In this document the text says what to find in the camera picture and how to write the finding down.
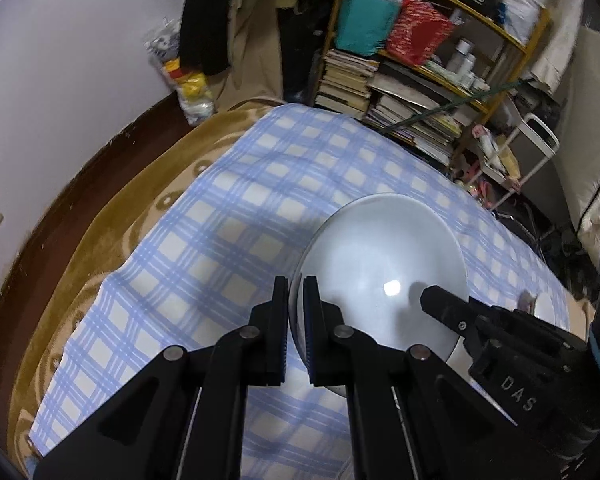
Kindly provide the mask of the blue plaid tablecloth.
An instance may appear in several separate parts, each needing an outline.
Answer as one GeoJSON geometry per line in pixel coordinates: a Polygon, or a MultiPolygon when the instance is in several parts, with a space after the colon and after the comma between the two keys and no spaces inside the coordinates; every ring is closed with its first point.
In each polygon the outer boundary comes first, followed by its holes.
{"type": "Polygon", "coordinates": [[[460,242],[471,296],[513,308],[547,294],[569,328],[568,294],[519,237],[426,162],[346,116],[273,108],[196,177],[69,337],[30,432],[48,455],[171,344],[211,346],[246,324],[340,207],[398,193],[430,207],[460,242]]]}

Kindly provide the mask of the large white bowl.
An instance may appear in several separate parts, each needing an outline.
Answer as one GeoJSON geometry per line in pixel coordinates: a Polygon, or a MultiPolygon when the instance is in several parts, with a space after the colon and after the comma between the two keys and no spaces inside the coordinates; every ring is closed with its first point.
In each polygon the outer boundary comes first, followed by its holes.
{"type": "Polygon", "coordinates": [[[302,282],[317,280],[321,300],[340,307],[344,322],[378,344],[406,350],[424,344],[460,376],[470,357],[460,337],[422,310],[419,297],[438,285],[469,296],[460,244],[429,206],[401,194],[369,195],[343,206],[317,230],[294,271],[290,329],[306,355],[302,282]]]}

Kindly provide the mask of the teal bag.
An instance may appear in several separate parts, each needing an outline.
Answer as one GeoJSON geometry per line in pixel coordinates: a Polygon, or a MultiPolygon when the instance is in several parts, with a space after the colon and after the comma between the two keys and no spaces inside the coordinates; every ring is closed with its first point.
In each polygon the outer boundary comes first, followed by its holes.
{"type": "Polygon", "coordinates": [[[403,0],[341,0],[335,46],[368,58],[382,47],[403,0]]]}

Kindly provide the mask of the cherry plate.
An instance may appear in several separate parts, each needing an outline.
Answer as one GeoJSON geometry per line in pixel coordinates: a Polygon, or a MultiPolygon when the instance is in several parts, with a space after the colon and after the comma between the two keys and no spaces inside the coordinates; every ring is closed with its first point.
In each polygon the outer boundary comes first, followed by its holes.
{"type": "Polygon", "coordinates": [[[516,309],[560,328],[567,327],[560,319],[558,309],[548,292],[539,292],[535,295],[524,290],[518,297],[516,309]]]}

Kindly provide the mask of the wooden shelf unit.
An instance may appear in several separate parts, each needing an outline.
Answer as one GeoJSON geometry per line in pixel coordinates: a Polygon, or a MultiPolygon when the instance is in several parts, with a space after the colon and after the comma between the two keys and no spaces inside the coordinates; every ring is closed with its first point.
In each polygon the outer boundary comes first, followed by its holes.
{"type": "MultiPolygon", "coordinates": [[[[370,105],[359,122],[378,132],[394,122],[448,104],[456,98],[519,78],[550,19],[547,11],[541,11],[530,38],[521,41],[492,18],[458,0],[422,1],[431,3],[455,24],[455,28],[425,64],[409,66],[394,58],[385,50],[388,38],[375,55],[368,57],[377,61],[379,68],[368,85],[370,105]]],[[[312,104],[318,78],[324,70],[323,58],[329,49],[337,49],[335,37],[340,4],[341,0],[335,0],[332,8],[326,42],[317,65],[312,104]]],[[[414,146],[442,166],[449,166],[457,150],[466,145],[464,136],[469,127],[486,124],[505,95],[503,92],[472,101],[385,135],[414,146]]]]}

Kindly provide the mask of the yellow plastic bag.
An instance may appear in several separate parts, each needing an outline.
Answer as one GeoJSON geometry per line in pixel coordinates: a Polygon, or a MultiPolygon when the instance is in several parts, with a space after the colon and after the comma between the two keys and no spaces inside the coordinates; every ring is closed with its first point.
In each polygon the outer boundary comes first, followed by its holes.
{"type": "Polygon", "coordinates": [[[146,36],[145,48],[151,65],[176,93],[188,124],[195,127],[213,115],[214,103],[204,74],[181,63],[180,30],[180,20],[164,20],[146,36]]]}

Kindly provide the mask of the stack of books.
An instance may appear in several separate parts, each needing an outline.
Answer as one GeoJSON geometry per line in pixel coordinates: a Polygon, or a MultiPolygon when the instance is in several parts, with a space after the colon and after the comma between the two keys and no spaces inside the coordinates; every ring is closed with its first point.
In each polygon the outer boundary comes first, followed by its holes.
{"type": "Polygon", "coordinates": [[[324,70],[317,81],[313,104],[356,120],[362,119],[370,105],[368,85],[377,73],[379,63],[337,49],[329,49],[323,61],[324,70]]]}

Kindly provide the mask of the red patterned bag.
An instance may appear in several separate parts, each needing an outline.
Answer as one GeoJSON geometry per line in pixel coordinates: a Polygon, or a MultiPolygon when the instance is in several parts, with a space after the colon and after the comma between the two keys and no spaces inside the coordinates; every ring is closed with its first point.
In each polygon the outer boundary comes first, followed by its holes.
{"type": "Polygon", "coordinates": [[[403,0],[385,50],[409,66],[425,64],[447,40],[455,24],[422,0],[403,0]]]}

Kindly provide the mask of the white utility cart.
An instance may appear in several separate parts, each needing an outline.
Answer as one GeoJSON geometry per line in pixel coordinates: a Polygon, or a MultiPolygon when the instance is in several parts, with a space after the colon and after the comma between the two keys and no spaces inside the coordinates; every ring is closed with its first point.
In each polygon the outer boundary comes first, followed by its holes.
{"type": "Polygon", "coordinates": [[[464,136],[453,166],[453,181],[486,209],[522,197],[547,217],[566,209],[555,159],[560,144],[552,129],[535,114],[517,118],[498,131],[475,124],[464,136]]]}

